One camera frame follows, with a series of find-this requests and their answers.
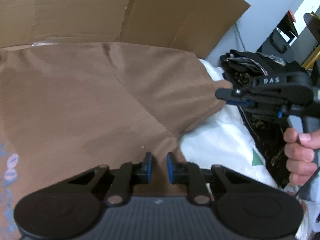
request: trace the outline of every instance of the green triangle print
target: green triangle print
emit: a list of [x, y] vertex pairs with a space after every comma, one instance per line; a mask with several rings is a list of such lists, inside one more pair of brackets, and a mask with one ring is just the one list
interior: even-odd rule
[[262, 160], [260, 159], [260, 157], [258, 156], [258, 154], [256, 153], [256, 151], [254, 149], [252, 149], [253, 151], [253, 158], [252, 158], [252, 166], [258, 166], [258, 165], [263, 165]]

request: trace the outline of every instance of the round black disc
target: round black disc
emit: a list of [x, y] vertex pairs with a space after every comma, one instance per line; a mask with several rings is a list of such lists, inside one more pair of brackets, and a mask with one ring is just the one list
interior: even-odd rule
[[277, 239], [295, 234], [303, 218], [297, 200], [286, 193], [226, 193], [217, 203], [221, 222], [239, 235]]
[[90, 193], [34, 193], [14, 210], [19, 230], [38, 239], [70, 239], [97, 220], [100, 202]]

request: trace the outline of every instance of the hand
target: hand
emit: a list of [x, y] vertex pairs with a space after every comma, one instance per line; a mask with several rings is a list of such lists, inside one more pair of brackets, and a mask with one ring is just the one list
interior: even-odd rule
[[298, 132], [288, 128], [284, 133], [284, 153], [289, 157], [287, 169], [291, 172], [289, 180], [292, 185], [303, 185], [317, 170], [317, 165], [312, 163], [315, 154], [313, 150], [320, 148], [320, 130], [312, 133]]

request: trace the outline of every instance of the printed pattern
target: printed pattern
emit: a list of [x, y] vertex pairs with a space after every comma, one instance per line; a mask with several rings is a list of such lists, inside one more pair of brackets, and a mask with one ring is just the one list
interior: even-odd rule
[[258, 166], [258, 165], [263, 165], [263, 161], [260, 159], [259, 155], [257, 152], [252, 149], [253, 157], [252, 157], [252, 166]]
[[[5, 144], [0, 145], [0, 162], [4, 160], [7, 152], [4, 150]], [[0, 177], [1, 187], [4, 191], [0, 191], [0, 216], [4, 216], [5, 224], [0, 225], [0, 240], [14, 240], [12, 233], [17, 230], [17, 226], [13, 219], [12, 192], [9, 186], [18, 179], [18, 173], [15, 169], [19, 161], [18, 154], [12, 154], [6, 160], [7, 170]]]

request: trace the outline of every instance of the fingernail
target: fingernail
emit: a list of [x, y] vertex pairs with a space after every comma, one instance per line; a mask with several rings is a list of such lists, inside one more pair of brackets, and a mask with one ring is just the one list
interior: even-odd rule
[[311, 135], [308, 133], [300, 133], [299, 134], [299, 140], [303, 142], [308, 142], [311, 140]]

